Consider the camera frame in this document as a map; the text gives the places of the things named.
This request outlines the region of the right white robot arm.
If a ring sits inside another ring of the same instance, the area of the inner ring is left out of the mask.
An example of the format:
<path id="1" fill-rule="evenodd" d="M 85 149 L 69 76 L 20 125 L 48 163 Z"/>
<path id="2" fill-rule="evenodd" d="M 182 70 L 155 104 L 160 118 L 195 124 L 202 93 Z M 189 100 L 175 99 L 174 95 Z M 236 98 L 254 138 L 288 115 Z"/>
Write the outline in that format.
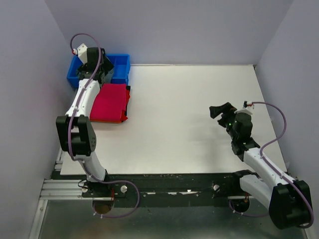
<path id="1" fill-rule="evenodd" d="M 256 102 L 245 101 L 238 110 L 227 102 L 209 108 L 212 119 L 221 117 L 217 122 L 231 137 L 233 153 L 255 171 L 231 180 L 229 189 L 235 195 L 246 192 L 257 199 L 279 229 L 310 228 L 315 220 L 310 188 L 305 181 L 281 170 L 251 136 L 255 105 Z"/>

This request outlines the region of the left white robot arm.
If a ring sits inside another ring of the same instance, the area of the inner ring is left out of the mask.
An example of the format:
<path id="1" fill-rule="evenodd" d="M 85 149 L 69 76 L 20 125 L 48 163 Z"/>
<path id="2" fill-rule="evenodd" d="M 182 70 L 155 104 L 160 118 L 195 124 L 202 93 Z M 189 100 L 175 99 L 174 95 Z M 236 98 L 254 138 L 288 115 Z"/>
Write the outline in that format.
<path id="1" fill-rule="evenodd" d="M 87 47 L 82 43 L 73 54 L 81 61 L 77 69 L 78 90 L 69 110 L 56 118 L 61 149 L 71 160 L 78 162 L 86 174 L 80 187 L 86 196 L 100 197 L 110 193 L 107 170 L 101 165 L 95 152 L 97 138 L 90 122 L 94 100 L 105 83 L 110 83 L 114 64 L 100 47 Z"/>

